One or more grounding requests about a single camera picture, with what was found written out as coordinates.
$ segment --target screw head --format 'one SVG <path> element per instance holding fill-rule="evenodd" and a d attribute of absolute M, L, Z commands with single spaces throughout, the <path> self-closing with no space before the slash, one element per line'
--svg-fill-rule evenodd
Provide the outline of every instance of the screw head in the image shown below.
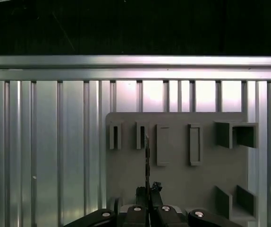
<path fill-rule="evenodd" d="M 163 207 L 162 207 L 162 210 L 164 210 L 164 211 L 169 211 L 169 210 L 170 210 L 170 207 L 163 206 Z"/>
<path fill-rule="evenodd" d="M 109 216 L 110 216 L 110 213 L 102 213 L 102 216 L 103 216 L 103 217 L 109 217 Z"/>
<path fill-rule="evenodd" d="M 194 213 L 196 216 L 198 216 L 198 217 L 203 217 L 203 213 L 202 212 L 199 212 L 199 211 L 197 211 L 197 212 L 195 212 Z"/>

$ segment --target dark background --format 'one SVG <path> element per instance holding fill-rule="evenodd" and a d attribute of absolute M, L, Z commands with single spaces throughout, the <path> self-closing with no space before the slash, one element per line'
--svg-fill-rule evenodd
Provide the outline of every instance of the dark background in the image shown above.
<path fill-rule="evenodd" d="M 0 55 L 271 55 L 271 0 L 12 0 Z"/>

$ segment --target rectangular peg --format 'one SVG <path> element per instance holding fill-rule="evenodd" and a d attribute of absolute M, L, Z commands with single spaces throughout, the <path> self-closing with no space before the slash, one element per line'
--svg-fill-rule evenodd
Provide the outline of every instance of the rectangular peg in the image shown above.
<path fill-rule="evenodd" d="M 167 166 L 169 155 L 169 127 L 166 125 L 156 126 L 156 156 L 157 166 Z"/>
<path fill-rule="evenodd" d="M 200 124 L 189 125 L 189 159 L 191 166 L 203 163 L 203 128 Z"/>

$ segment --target metal wall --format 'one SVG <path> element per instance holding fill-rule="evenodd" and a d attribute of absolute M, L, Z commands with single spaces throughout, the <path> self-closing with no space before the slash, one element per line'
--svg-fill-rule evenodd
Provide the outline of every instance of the metal wall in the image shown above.
<path fill-rule="evenodd" d="M 249 225 L 271 227 L 271 58 L 0 57 L 0 227 L 57 227 L 106 206 L 108 113 L 195 111 L 259 122 Z"/>

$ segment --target rectangular slot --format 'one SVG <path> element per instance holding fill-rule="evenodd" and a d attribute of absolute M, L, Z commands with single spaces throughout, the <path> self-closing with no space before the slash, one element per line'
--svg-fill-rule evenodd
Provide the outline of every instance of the rectangular slot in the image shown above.
<path fill-rule="evenodd" d="M 199 124 L 189 125 L 190 165 L 200 166 L 203 162 L 203 129 Z"/>
<path fill-rule="evenodd" d="M 110 149 L 121 150 L 122 144 L 122 133 L 121 133 L 121 122 L 112 122 L 110 124 Z"/>
<path fill-rule="evenodd" d="M 257 136 L 256 136 L 256 126 L 238 126 L 236 127 L 237 144 L 257 148 Z"/>
<path fill-rule="evenodd" d="M 157 125 L 157 166 L 167 166 L 169 154 L 169 127 L 165 125 Z"/>
<path fill-rule="evenodd" d="M 258 124 L 247 122 L 216 122 L 216 143 L 233 149 L 233 145 L 257 148 Z"/>
<path fill-rule="evenodd" d="M 145 134 L 148 135 L 148 122 L 136 122 L 136 149 L 145 148 Z"/>

